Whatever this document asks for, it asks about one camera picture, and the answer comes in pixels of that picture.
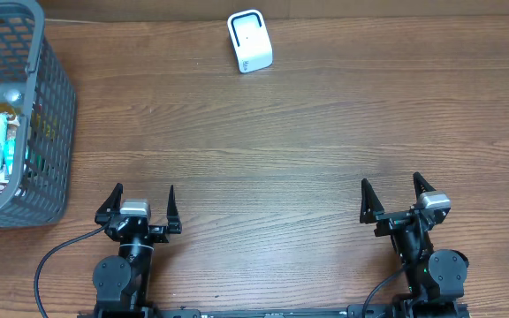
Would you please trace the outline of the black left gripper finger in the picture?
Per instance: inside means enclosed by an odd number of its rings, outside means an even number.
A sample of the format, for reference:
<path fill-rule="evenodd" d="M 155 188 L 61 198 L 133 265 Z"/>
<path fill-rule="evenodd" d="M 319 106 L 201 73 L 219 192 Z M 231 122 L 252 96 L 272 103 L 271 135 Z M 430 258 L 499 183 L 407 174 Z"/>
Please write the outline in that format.
<path fill-rule="evenodd" d="M 123 193 L 123 185 L 117 183 L 112 190 L 110 196 L 95 212 L 95 223 L 107 223 L 119 212 L 121 198 Z"/>
<path fill-rule="evenodd" d="M 182 232 L 182 223 L 180 221 L 179 212 L 176 204 L 174 186 L 171 185 L 169 198 L 167 202 L 167 228 L 170 234 L 180 234 Z"/>

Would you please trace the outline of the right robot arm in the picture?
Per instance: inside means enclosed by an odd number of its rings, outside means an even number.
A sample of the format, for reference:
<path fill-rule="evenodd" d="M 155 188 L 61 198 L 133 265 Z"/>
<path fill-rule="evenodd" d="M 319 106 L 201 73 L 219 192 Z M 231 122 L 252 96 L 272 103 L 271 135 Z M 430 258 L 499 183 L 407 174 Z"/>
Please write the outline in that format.
<path fill-rule="evenodd" d="M 469 260 L 452 249 L 436 250 L 429 231 L 448 216 L 452 202 L 436 190 L 419 172 L 413 174 L 416 203 L 409 209 L 387 213 L 367 179 L 361 181 L 360 222 L 374 224 L 377 237 L 391 238 L 401 268 L 385 278 L 361 305 L 351 305 L 350 314 L 361 317 L 469 317 L 464 296 Z M 388 283 L 404 275 L 408 292 L 398 294 L 391 303 L 374 305 L 374 296 Z"/>

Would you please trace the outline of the small teal tissue pack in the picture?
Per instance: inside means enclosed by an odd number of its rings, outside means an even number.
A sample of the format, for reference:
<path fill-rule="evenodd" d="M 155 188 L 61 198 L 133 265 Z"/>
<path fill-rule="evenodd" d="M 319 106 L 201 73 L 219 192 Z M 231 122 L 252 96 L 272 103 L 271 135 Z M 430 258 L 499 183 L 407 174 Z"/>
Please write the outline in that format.
<path fill-rule="evenodd" d="M 10 137 L 4 144 L 4 164 L 5 171 L 8 176 L 12 174 L 12 168 L 14 164 L 14 154 L 16 147 L 16 138 Z"/>

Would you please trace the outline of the yellow oil bottle silver cap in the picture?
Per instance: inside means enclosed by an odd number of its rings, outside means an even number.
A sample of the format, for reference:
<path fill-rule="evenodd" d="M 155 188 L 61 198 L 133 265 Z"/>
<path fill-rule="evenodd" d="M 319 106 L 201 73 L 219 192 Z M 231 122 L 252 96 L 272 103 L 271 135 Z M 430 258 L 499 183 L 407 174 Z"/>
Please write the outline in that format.
<path fill-rule="evenodd" d="M 23 113 L 26 85 L 20 82 L 0 83 L 0 102 L 10 104 L 18 114 Z"/>

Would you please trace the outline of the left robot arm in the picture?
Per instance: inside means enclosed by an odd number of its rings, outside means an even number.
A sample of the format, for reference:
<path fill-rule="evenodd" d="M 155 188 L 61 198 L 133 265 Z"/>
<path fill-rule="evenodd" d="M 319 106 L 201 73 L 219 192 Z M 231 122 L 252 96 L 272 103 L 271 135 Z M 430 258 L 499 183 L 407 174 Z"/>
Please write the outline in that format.
<path fill-rule="evenodd" d="M 169 191 L 166 225 L 150 222 L 146 199 L 122 199 L 118 183 L 95 212 L 95 222 L 119 243 L 118 253 L 95 266 L 95 317 L 160 317 L 160 310 L 148 301 L 148 283 L 154 245 L 167 243 L 171 234 L 182 232 L 174 190 Z"/>

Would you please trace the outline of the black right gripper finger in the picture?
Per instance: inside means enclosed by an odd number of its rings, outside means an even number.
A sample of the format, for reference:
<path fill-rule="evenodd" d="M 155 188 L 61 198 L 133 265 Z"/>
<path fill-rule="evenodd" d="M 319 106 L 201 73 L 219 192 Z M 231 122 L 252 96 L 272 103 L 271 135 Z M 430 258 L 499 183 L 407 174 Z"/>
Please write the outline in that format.
<path fill-rule="evenodd" d="M 415 196 L 420 197 L 423 193 L 435 192 L 436 189 L 417 171 L 413 174 Z"/>
<path fill-rule="evenodd" d="M 360 223 L 376 223 L 384 213 L 384 207 L 377 197 L 372 185 L 364 178 L 361 181 L 361 213 Z"/>

